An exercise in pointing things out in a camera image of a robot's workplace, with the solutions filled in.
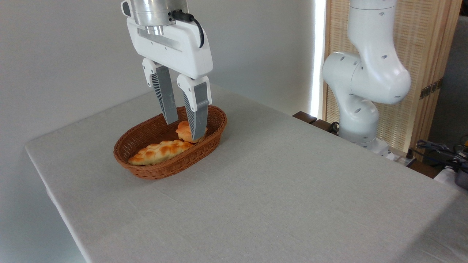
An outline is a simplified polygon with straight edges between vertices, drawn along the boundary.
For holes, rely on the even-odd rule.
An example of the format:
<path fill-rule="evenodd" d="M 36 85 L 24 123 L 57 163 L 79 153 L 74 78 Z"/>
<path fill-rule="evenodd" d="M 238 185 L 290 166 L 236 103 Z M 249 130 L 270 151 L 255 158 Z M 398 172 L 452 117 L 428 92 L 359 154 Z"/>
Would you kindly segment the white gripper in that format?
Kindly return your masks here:
<path fill-rule="evenodd" d="M 200 47 L 197 25 L 181 21 L 163 26 L 162 35 L 149 34 L 130 17 L 127 27 L 136 52 L 144 57 L 146 82 L 156 93 L 166 123 L 170 125 L 178 120 L 170 68 L 181 73 L 177 85 L 183 91 L 192 140 L 202 138 L 208 106 L 212 104 L 210 81 L 206 76 L 214 68 L 208 39 Z"/>

